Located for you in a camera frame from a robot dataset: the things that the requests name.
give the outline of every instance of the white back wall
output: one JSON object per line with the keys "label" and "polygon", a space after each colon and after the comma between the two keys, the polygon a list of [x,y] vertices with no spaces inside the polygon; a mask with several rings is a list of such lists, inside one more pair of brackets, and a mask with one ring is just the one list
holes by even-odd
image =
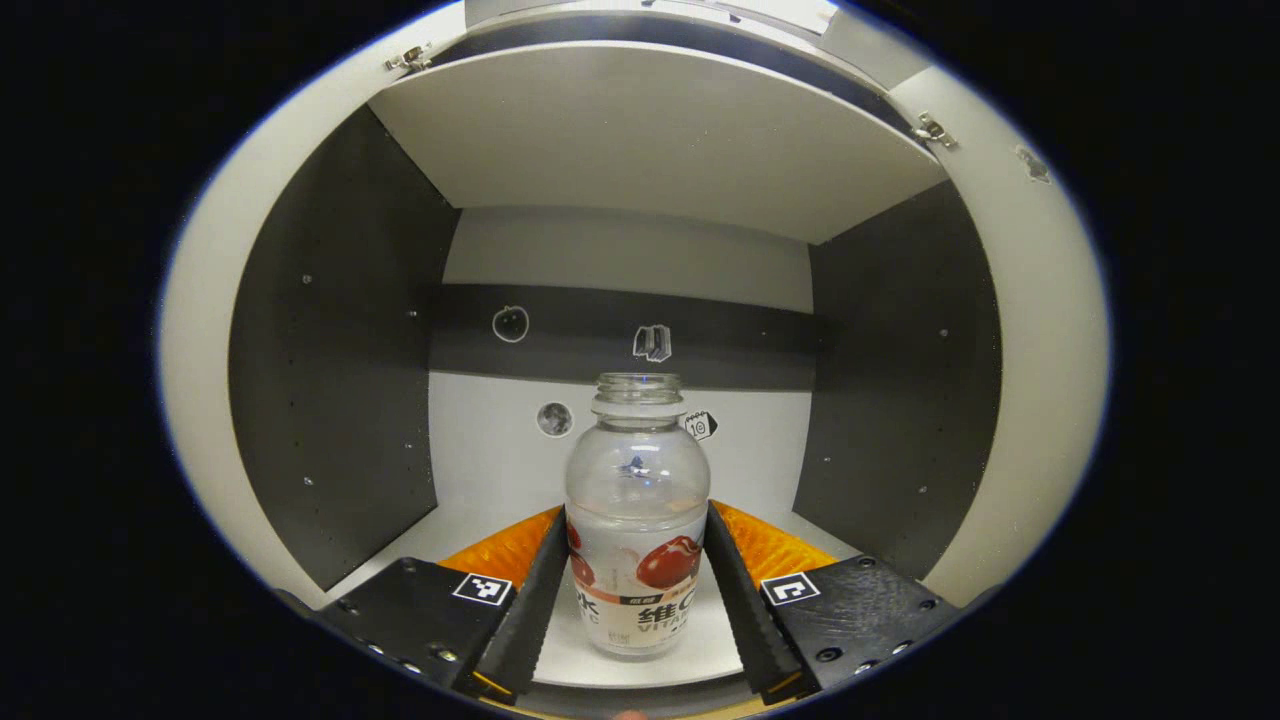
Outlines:
{"label": "white back wall", "polygon": [[654,292],[813,313],[808,245],[623,210],[463,210],[444,282]]}
{"label": "white back wall", "polygon": [[[440,507],[485,507],[485,523],[497,530],[563,502],[568,455],[595,424],[594,395],[588,384],[433,372],[431,465]],[[703,441],[713,497],[760,516],[788,512],[800,478],[810,393],[686,389],[684,395],[690,410],[709,410],[719,423],[716,434]],[[539,430],[534,418],[547,402],[562,402],[573,413],[568,436],[550,438]],[[458,537],[453,550],[483,537],[476,528],[472,537]]]}

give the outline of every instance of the white shelf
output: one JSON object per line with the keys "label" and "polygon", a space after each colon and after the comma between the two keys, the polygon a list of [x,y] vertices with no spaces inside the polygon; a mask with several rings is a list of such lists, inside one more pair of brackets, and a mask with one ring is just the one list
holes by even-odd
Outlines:
{"label": "white shelf", "polygon": [[666,45],[498,50],[369,106],[463,209],[657,213],[818,245],[946,179],[914,140],[829,92]]}
{"label": "white shelf", "polygon": [[[401,557],[429,561],[448,557],[525,516],[527,512],[508,518],[492,507],[477,511],[461,503],[436,507],[334,585],[326,597],[330,602],[338,600]],[[795,512],[780,511],[762,519],[837,559],[858,555],[856,550]],[[716,573],[710,562],[703,562],[701,568],[686,634],[680,644],[657,661],[614,659],[588,644],[577,616],[572,575],[566,568],[534,680],[579,688],[636,689],[698,683],[740,673],[742,664]]]}

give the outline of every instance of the clear water bottle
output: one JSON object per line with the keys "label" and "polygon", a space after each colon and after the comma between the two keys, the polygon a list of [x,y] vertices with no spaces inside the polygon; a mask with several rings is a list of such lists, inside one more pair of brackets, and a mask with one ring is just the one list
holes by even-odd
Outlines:
{"label": "clear water bottle", "polygon": [[689,621],[710,469],[680,425],[680,377],[605,373],[598,415],[564,478],[570,562],[586,635],[605,651],[657,656]]}

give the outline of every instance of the hinge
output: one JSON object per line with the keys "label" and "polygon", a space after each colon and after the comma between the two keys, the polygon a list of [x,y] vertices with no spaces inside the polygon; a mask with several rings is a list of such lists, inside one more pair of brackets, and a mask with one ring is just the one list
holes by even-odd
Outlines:
{"label": "hinge", "polygon": [[426,49],[430,46],[431,46],[430,42],[425,42],[416,47],[410,47],[408,50],[401,53],[399,55],[388,59],[385,63],[383,63],[383,67],[387,68],[388,70],[404,69],[408,70],[408,73],[425,70],[426,68],[431,67],[431,59],[426,56]]}
{"label": "hinge", "polygon": [[937,120],[934,120],[928,113],[920,113],[920,127],[913,129],[915,137],[922,142],[941,142],[942,147],[951,149],[956,145],[954,137],[947,133],[947,129],[942,127]]}

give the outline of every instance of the dark gray stripe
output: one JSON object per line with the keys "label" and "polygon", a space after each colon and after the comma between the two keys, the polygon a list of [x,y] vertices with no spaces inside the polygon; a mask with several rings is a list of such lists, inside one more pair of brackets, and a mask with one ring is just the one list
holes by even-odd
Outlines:
{"label": "dark gray stripe", "polygon": [[228,361],[236,438],[268,520],[323,588],[435,507],[425,316],[408,313],[440,282],[458,215],[361,108],[250,254]]}
{"label": "dark gray stripe", "polygon": [[876,90],[814,64],[803,55],[755,37],[672,18],[596,15],[550,18],[515,27],[468,35],[431,59],[433,67],[465,58],[539,45],[580,40],[655,42],[713,53],[785,74],[879,118],[899,133],[911,136],[911,123],[902,118]]}
{"label": "dark gray stripe", "polygon": [[995,436],[987,258],[950,182],[809,256],[823,331],[794,509],[923,578],[964,520]]}
{"label": "dark gray stripe", "polygon": [[[431,307],[433,370],[593,383],[604,372],[680,373],[686,387],[813,388],[813,315],[669,295],[541,286],[445,284]],[[521,306],[529,333],[499,340],[493,316]],[[641,325],[671,328],[672,356],[632,356]]]}

